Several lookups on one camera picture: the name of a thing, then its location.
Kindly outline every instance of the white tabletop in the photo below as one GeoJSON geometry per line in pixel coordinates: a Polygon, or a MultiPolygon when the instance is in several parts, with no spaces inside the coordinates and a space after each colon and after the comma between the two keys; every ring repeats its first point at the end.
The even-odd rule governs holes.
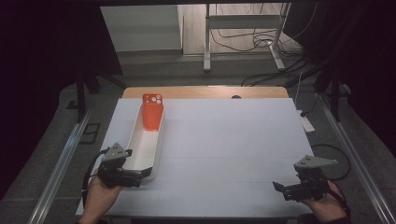
{"type": "MultiPolygon", "coordinates": [[[[313,155],[294,103],[285,99],[164,99],[159,173],[125,189],[107,212],[127,217],[296,217],[272,181],[299,183],[293,164],[313,155]]],[[[123,147],[140,99],[119,99],[102,148],[123,147]]],[[[82,206],[77,215],[82,214],[82,206]]]]}

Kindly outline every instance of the human hand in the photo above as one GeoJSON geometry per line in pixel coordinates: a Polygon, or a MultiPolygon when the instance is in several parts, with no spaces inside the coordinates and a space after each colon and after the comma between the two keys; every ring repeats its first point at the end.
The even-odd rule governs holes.
{"type": "Polygon", "coordinates": [[[96,224],[117,200],[122,189],[123,186],[116,186],[113,189],[108,188],[105,183],[95,175],[88,186],[87,202],[85,203],[84,212],[78,223],[96,224]]]}
{"type": "MultiPolygon", "coordinates": [[[[328,181],[330,189],[341,196],[340,189],[332,182],[328,181]]],[[[320,200],[305,199],[301,203],[307,205],[317,220],[321,223],[330,222],[342,217],[346,217],[347,213],[341,204],[329,193],[326,193],[320,200]]]]}

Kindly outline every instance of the gray carpet floor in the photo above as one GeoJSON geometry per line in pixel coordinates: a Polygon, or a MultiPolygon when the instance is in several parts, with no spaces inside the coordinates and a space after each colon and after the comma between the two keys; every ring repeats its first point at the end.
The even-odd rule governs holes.
{"type": "MultiPolygon", "coordinates": [[[[124,76],[117,77],[131,87],[139,86],[206,86],[206,85],[236,85],[239,86],[245,77],[251,75],[275,72],[275,64],[268,53],[260,55],[215,55],[212,59],[210,73],[203,72],[202,57],[186,57],[178,53],[121,53],[120,63],[124,76]]],[[[291,65],[296,58],[288,58],[286,66],[291,65]]],[[[288,79],[300,75],[301,70],[291,75],[279,75],[259,85],[280,86],[288,79]]],[[[308,78],[288,89],[290,97],[303,111],[309,110],[317,99],[312,85],[316,77],[308,78]]],[[[93,156],[100,149],[112,113],[123,90],[103,78],[98,78],[101,91],[92,94],[86,91],[87,105],[92,107],[88,124],[100,123],[97,136],[83,134],[70,161],[63,181],[56,192],[55,198],[45,223],[74,223],[80,200],[80,191],[83,175],[93,156]]],[[[35,208],[35,205],[47,184],[50,174],[62,153],[67,139],[75,127],[78,112],[76,109],[67,109],[70,102],[77,100],[76,85],[65,88],[60,95],[59,106],[51,124],[42,137],[30,160],[26,163],[18,178],[15,180],[4,199],[0,202],[1,223],[26,223],[35,208]]],[[[369,173],[389,203],[392,211],[396,209],[396,178],[394,170],[396,160],[348,105],[347,98],[340,99],[340,118],[346,129],[349,139],[359,151],[369,173]]],[[[311,145],[331,144],[341,147],[332,126],[318,103],[308,119],[316,129],[308,133],[307,138],[311,145]]],[[[326,174],[332,177],[340,176],[347,168],[342,154],[328,147],[313,148],[314,154],[329,159],[337,159],[341,165],[335,170],[327,170],[326,174]]],[[[362,187],[355,171],[343,180],[338,181],[344,190],[352,210],[353,223],[381,223],[370,198],[362,187]]],[[[130,223],[128,218],[113,218],[113,223],[130,223]]]]}

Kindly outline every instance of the wooden floor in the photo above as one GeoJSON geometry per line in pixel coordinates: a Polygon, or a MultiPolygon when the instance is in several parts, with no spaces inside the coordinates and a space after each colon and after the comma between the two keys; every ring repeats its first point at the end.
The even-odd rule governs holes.
{"type": "MultiPolygon", "coordinates": [[[[210,15],[279,15],[281,3],[267,4],[212,4],[210,5],[210,15]]],[[[178,6],[179,12],[183,16],[183,52],[185,55],[203,54],[205,43],[205,5],[182,5],[178,6]]],[[[253,32],[255,35],[259,32],[269,30],[263,29],[221,29],[211,30],[210,48],[211,53],[234,53],[234,52],[258,52],[269,51],[267,43],[262,41],[260,47],[254,48],[253,32]],[[224,37],[232,35],[243,35],[238,37],[224,37]]],[[[272,39],[271,36],[261,35],[260,39],[272,39]]],[[[285,49],[300,49],[286,35],[281,35],[285,49]]]]}

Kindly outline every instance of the phone case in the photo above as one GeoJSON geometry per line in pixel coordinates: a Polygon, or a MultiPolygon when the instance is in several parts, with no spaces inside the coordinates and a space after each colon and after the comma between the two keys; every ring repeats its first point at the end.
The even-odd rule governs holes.
{"type": "Polygon", "coordinates": [[[157,93],[143,94],[143,122],[147,131],[159,131],[163,117],[163,97],[157,93]]]}

